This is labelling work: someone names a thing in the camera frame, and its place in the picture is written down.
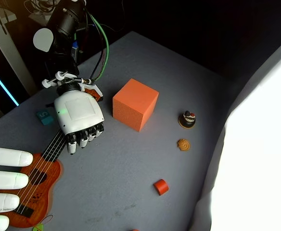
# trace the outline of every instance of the teal block with number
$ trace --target teal block with number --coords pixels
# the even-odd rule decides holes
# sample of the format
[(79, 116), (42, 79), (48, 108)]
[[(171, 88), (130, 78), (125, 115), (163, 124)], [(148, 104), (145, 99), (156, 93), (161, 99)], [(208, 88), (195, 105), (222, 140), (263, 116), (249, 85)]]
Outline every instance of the teal block with number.
[(48, 125), (54, 121), (53, 117), (47, 110), (41, 110), (36, 112), (36, 115), (41, 120), (43, 125)]

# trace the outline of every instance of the sound hole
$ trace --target sound hole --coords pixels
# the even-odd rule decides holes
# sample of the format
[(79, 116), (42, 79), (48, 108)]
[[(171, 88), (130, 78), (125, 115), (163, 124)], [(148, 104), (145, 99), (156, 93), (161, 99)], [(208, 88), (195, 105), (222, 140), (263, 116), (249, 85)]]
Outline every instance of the sound hole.
[(48, 176), (45, 172), (40, 172), (36, 168), (33, 169), (29, 175), (30, 175), (29, 176), (30, 183), (33, 184), (33, 185), (37, 185), (37, 184), (43, 183), (46, 180), (47, 176)]

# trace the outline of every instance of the ukulele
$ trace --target ukulele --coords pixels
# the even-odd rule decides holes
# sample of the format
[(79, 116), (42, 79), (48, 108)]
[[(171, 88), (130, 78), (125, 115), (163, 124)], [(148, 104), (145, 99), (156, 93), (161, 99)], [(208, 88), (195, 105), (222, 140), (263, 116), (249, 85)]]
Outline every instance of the ukulele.
[(0, 190), (20, 197), (19, 206), (10, 212), (2, 213), (9, 217), (10, 225), (29, 228), (39, 224), (51, 207), (52, 187), (61, 174), (61, 164), (57, 158), (66, 144), (60, 130), (42, 154), (33, 154), (31, 165), (22, 167), (21, 173), (28, 175), (28, 184), (20, 190)]

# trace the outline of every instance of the orange foam box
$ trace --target orange foam box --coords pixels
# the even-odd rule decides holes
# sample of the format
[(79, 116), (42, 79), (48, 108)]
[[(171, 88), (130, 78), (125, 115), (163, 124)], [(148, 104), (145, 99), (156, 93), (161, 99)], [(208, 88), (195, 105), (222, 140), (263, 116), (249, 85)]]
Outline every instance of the orange foam box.
[(159, 92), (130, 79), (113, 97), (113, 117), (140, 131), (151, 116)]

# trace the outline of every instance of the guitar fretboard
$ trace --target guitar fretboard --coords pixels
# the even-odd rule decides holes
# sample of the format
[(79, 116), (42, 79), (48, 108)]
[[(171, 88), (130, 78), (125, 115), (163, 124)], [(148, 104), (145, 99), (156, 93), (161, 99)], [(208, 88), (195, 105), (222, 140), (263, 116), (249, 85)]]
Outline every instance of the guitar fretboard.
[(42, 157), (46, 161), (54, 162), (62, 150), (64, 149), (66, 144), (66, 138), (61, 130), (56, 134), (54, 139), (51, 141), (49, 146), (44, 150)]

